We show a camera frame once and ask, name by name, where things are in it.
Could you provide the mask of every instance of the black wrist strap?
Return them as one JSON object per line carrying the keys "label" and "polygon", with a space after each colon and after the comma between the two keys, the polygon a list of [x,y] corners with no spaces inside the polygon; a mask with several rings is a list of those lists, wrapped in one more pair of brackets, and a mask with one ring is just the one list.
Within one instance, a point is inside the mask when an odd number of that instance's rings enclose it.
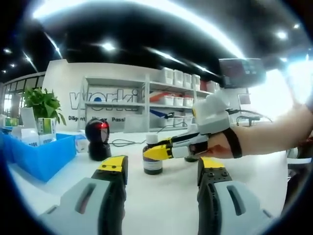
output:
{"label": "black wrist strap", "polygon": [[229,143],[230,150],[233,154],[233,157],[234,158],[241,158],[243,156],[243,153],[242,153],[239,139],[238,139],[236,133],[231,128],[228,128],[228,129],[222,131],[222,133],[225,135],[225,137]]}

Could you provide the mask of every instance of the digital display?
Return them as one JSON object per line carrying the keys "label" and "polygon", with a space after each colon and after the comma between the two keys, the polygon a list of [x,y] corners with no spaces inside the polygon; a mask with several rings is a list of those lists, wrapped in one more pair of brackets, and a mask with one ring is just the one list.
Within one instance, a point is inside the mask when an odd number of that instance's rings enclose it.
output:
{"label": "digital display", "polygon": [[247,88],[265,82],[261,59],[220,59],[224,88]]}

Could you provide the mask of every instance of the potted plant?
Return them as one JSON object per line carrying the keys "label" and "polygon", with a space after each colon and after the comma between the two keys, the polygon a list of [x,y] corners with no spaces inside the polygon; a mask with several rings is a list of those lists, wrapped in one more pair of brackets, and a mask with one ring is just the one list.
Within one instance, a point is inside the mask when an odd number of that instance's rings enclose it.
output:
{"label": "potted plant", "polygon": [[47,89],[42,92],[41,89],[26,88],[25,89],[25,107],[33,108],[34,116],[38,118],[55,118],[58,123],[66,125],[64,116],[59,113],[61,105],[53,91],[48,93]]}

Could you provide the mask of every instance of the white storage bin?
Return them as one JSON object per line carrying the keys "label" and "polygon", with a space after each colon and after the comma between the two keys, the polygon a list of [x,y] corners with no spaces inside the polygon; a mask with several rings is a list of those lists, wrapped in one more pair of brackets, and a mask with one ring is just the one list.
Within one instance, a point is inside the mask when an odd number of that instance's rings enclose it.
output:
{"label": "white storage bin", "polygon": [[194,99],[191,97],[185,97],[183,105],[186,107],[192,107],[194,104]]}
{"label": "white storage bin", "polygon": [[184,73],[184,81],[183,81],[183,86],[185,88],[188,88],[188,89],[191,89],[191,75],[190,74],[187,74],[187,73]]}
{"label": "white storage bin", "polygon": [[147,117],[143,114],[126,115],[124,133],[146,132]]}
{"label": "white storage bin", "polygon": [[159,127],[173,127],[174,126],[174,118],[160,118]]}
{"label": "white storage bin", "polygon": [[174,71],[169,68],[163,68],[160,73],[159,82],[173,84],[174,80]]}
{"label": "white storage bin", "polygon": [[162,96],[159,100],[159,104],[174,105],[174,96],[171,95]]}
{"label": "white storage bin", "polygon": [[174,97],[174,106],[183,106],[184,105],[184,98],[176,96]]}
{"label": "white storage bin", "polygon": [[206,83],[206,90],[208,92],[215,93],[215,92],[219,91],[220,89],[221,89],[220,85],[216,82],[209,81]]}
{"label": "white storage bin", "polygon": [[184,74],[182,71],[174,70],[174,85],[178,87],[183,86]]}
{"label": "white storage bin", "polygon": [[193,116],[187,116],[184,117],[184,122],[187,124],[187,126],[190,126],[192,124]]}
{"label": "white storage bin", "polygon": [[174,118],[174,127],[181,127],[183,126],[184,118],[176,117]]}
{"label": "white storage bin", "polygon": [[200,90],[200,76],[199,75],[196,75],[196,74],[192,75],[192,85],[193,85],[193,88],[196,89],[196,91]]}

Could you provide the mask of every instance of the hand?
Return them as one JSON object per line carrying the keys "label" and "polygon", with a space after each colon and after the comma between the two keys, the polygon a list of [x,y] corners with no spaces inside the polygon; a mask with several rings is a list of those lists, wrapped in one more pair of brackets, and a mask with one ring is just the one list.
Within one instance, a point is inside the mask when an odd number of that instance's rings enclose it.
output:
{"label": "hand", "polygon": [[[208,149],[205,152],[197,154],[195,157],[215,157],[215,158],[233,158],[228,141],[223,133],[216,134],[208,140]],[[194,145],[190,146],[190,150],[195,151]]]}

